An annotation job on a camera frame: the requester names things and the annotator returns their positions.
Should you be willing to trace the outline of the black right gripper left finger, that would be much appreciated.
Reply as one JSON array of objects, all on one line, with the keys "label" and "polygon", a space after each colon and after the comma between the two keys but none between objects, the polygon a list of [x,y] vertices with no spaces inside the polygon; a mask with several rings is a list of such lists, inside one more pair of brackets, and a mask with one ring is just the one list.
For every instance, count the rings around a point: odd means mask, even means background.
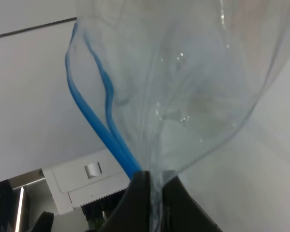
[{"label": "black right gripper left finger", "polygon": [[150,174],[135,172],[119,205],[101,232],[148,232],[150,211]]}]

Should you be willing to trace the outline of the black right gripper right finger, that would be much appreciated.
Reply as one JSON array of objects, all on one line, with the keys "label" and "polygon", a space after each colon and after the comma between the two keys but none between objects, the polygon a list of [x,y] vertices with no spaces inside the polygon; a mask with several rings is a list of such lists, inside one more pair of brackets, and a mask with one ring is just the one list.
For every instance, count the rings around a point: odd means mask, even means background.
[{"label": "black right gripper right finger", "polygon": [[221,229],[175,177],[163,187],[162,231],[220,232]]}]

